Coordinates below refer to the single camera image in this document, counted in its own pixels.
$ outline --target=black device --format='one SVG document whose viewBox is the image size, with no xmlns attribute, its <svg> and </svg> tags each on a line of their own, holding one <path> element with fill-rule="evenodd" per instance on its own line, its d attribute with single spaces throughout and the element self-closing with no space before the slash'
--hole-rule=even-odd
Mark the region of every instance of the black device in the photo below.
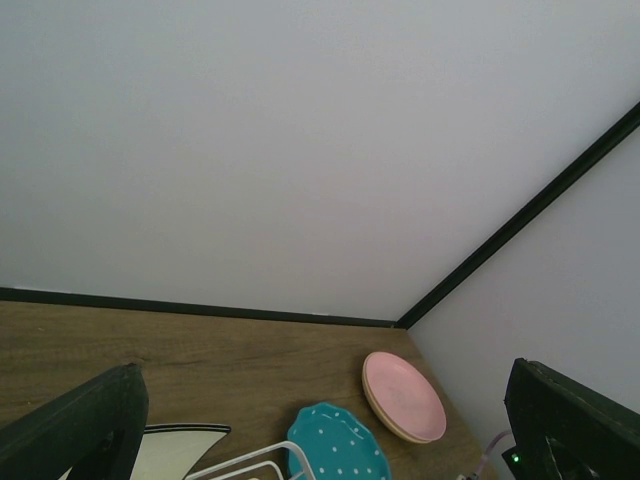
<svg viewBox="0 0 640 480">
<path fill-rule="evenodd" d="M 129 479 L 148 404 L 137 365 L 104 372 L 0 430 L 0 479 Z"/>
<path fill-rule="evenodd" d="M 539 363 L 517 359 L 505 398 L 517 480 L 640 478 L 640 415 Z"/>
</svg>

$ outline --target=plate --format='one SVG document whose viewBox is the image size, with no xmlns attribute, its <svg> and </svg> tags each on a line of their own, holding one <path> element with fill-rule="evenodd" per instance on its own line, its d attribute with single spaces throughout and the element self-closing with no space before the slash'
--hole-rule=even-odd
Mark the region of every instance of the plate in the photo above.
<svg viewBox="0 0 640 480">
<path fill-rule="evenodd" d="M 442 402 L 427 379 L 407 361 L 391 353 L 374 352 L 365 360 L 362 374 L 371 406 L 376 414 L 381 411 L 380 420 L 394 433 L 398 429 L 416 443 L 444 435 L 447 417 Z"/>
<path fill-rule="evenodd" d="M 373 412 L 377 415 L 377 417 L 385 424 L 385 426 L 391 430 L 392 433 L 400 437 L 401 439 L 411 442 L 411 443 L 429 443 L 427 440 L 421 440 L 416 437 L 412 437 L 407 432 L 403 431 L 400 427 L 398 427 L 393 421 L 384 413 L 382 408 L 376 403 L 376 399 L 373 397 L 371 393 L 371 389 L 367 383 L 367 377 L 362 376 L 362 388 L 364 390 L 365 397 L 369 401 L 369 405 L 373 409 Z"/>
<path fill-rule="evenodd" d="M 302 448 L 317 480 L 391 480 L 389 462 L 373 434 L 343 408 L 330 403 L 303 408 L 287 440 Z M 301 470 L 294 455 L 288 467 L 291 476 Z"/>
</svg>

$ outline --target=pink plate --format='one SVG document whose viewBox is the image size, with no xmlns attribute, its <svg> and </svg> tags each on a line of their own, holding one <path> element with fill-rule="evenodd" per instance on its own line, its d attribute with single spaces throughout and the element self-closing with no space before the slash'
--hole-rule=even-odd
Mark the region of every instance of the pink plate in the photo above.
<svg viewBox="0 0 640 480">
<path fill-rule="evenodd" d="M 426 378 L 396 355 L 375 352 L 364 375 L 376 403 L 401 430 L 424 441 L 437 440 L 447 428 L 438 394 Z"/>
</svg>

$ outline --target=teal plate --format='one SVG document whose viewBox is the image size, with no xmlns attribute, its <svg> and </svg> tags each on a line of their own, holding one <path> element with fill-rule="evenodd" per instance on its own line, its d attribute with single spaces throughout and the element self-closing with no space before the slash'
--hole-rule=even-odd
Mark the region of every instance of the teal plate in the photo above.
<svg viewBox="0 0 640 480">
<path fill-rule="evenodd" d="M 343 408 L 330 403 L 303 408 L 287 440 L 302 448 L 317 480 L 391 480 L 389 462 L 373 434 Z M 288 466 L 290 476 L 302 470 L 295 455 L 289 455 Z"/>
</svg>

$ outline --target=stacked plates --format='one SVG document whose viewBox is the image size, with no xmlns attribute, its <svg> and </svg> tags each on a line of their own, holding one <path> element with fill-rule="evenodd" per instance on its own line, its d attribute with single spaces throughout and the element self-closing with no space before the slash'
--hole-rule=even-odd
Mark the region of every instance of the stacked plates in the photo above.
<svg viewBox="0 0 640 480">
<path fill-rule="evenodd" d="M 429 443 L 444 435 L 447 418 L 438 394 L 402 358 L 370 354 L 362 368 L 362 386 L 378 418 L 403 440 Z"/>
</svg>

